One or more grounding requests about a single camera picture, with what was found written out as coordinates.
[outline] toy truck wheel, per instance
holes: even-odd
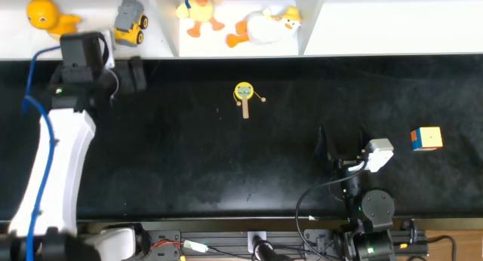
[[[143,32],[139,31],[137,33],[136,43],[141,44],[141,43],[143,43],[143,40],[144,40]]]
[[[141,17],[141,29],[148,28],[148,17],[142,16]]]

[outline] tabletop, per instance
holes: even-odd
[[[21,114],[27,62],[0,63],[0,220],[23,197],[38,144]],[[36,66],[42,94],[56,62]],[[314,160],[318,129],[340,152],[360,125],[394,157],[371,174],[400,217],[483,215],[483,57],[327,57],[145,61],[147,89],[95,117],[78,195],[80,220],[293,216],[331,173]],[[232,92],[250,82],[266,102],[242,118]],[[411,131],[441,128],[444,147],[413,152]],[[345,218],[338,186],[314,191],[301,215]]]

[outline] yellow and gray toy truck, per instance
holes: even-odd
[[[138,0],[122,0],[118,16],[114,22],[115,42],[136,47],[143,43],[141,29],[148,27],[148,17],[144,16],[144,6]]]

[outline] wooden handle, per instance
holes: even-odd
[[[243,118],[248,118],[248,99],[243,97],[241,99],[241,109],[243,110]]]

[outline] rubik's cube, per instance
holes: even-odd
[[[443,147],[439,127],[420,127],[411,132],[413,151],[432,151]]]

